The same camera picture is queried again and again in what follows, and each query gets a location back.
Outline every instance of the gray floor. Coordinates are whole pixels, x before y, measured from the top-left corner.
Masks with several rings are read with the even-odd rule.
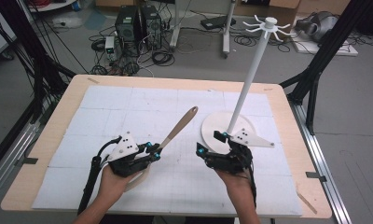
[[[63,13],[66,10],[68,9],[53,13]],[[115,20],[108,19],[91,8],[78,14],[84,25],[61,31],[59,36],[83,66],[90,70],[94,66],[94,52],[88,38],[111,26]],[[200,15],[188,16],[184,18],[182,25],[199,27],[201,19]],[[238,20],[236,26],[241,27],[240,21]],[[244,81],[256,49],[231,41],[231,53],[224,59],[221,55],[220,35],[183,30],[179,43],[185,41],[190,46],[179,45],[174,53],[175,63],[172,66],[149,67],[155,77]],[[64,66],[80,74],[86,73],[60,41],[53,38],[53,44]],[[267,46],[254,82],[280,83],[302,72],[309,65],[312,55],[296,53],[290,43],[286,46],[290,48],[289,52],[281,52],[276,46]],[[373,47],[367,44],[354,47],[359,53],[357,57],[336,56],[322,75],[314,129],[352,223],[373,223]],[[152,74],[141,70],[138,76],[152,77]],[[30,103],[32,92],[19,61],[0,60],[0,142]],[[0,203],[18,169],[19,167],[15,167],[1,188]],[[7,212],[0,208],[0,223],[69,223],[75,215]],[[166,219],[168,223],[176,224],[182,218]],[[269,223],[269,220],[262,219],[262,222]],[[277,219],[277,223],[326,224],[335,221]]]

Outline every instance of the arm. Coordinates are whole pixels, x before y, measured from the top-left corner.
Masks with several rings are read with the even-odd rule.
[[[88,206],[74,220],[74,224],[97,224],[100,223],[107,210],[122,196],[126,185],[137,175],[121,177],[114,175],[109,166],[105,166],[102,172],[102,180],[100,183],[99,193],[93,203]]]
[[[236,209],[241,224],[260,224],[254,206],[253,192],[247,178],[216,171],[227,186],[228,196]]]

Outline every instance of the black cable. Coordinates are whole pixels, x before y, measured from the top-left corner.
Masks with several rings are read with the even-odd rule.
[[[152,62],[158,66],[170,66],[175,62],[175,58],[170,52],[155,51],[152,53]]]

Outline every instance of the black pole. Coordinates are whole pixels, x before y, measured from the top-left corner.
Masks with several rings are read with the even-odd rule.
[[[283,88],[295,83],[297,84],[293,91],[287,95],[288,100],[296,105],[302,105],[303,98],[308,92],[310,93],[306,125],[311,134],[314,134],[313,119],[320,76],[343,45],[344,41],[347,40],[355,25],[366,15],[372,3],[373,0],[351,0],[334,28],[328,33],[323,45],[317,51],[317,54],[306,70],[280,83]]]

